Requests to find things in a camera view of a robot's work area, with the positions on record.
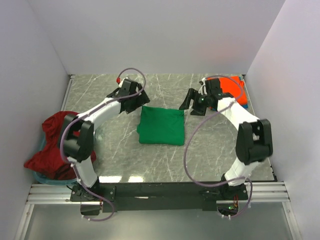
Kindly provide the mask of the green t shirt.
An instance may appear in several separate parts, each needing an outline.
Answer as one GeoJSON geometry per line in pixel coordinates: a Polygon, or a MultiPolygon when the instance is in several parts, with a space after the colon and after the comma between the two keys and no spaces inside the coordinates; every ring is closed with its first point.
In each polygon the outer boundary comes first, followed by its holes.
{"type": "Polygon", "coordinates": [[[137,126],[140,144],[182,146],[185,143],[184,111],[143,106],[137,126]]]}

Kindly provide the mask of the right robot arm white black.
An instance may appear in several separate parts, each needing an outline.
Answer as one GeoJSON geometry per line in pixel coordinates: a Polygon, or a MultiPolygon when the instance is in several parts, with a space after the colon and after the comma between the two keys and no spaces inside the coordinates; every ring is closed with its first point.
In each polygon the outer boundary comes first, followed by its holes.
{"type": "Polygon", "coordinates": [[[265,159],[273,154],[273,139],[271,123],[249,113],[239,104],[238,100],[245,94],[243,87],[230,76],[228,80],[239,89],[239,94],[224,91],[221,81],[224,75],[204,77],[199,90],[189,88],[186,97],[179,107],[180,110],[192,109],[191,115],[205,116],[204,120],[194,129],[192,134],[217,115],[223,115],[237,130],[235,144],[236,158],[230,169],[222,176],[219,183],[206,184],[193,179],[190,173],[186,175],[195,184],[203,187],[219,187],[222,198],[230,200],[237,194],[237,187],[249,180],[252,171],[265,159]],[[208,108],[214,113],[206,116],[208,108]]]}

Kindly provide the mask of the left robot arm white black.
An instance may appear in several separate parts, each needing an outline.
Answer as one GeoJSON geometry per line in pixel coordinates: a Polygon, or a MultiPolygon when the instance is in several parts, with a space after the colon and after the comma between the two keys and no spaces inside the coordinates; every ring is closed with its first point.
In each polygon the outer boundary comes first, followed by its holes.
{"type": "Polygon", "coordinates": [[[94,133],[112,117],[122,112],[129,114],[149,103],[145,86],[126,77],[98,105],[78,115],[68,114],[63,120],[58,141],[61,158],[71,164],[77,181],[84,186],[82,195],[88,201],[94,201],[100,195],[98,176],[91,160],[95,144],[94,133]]]}

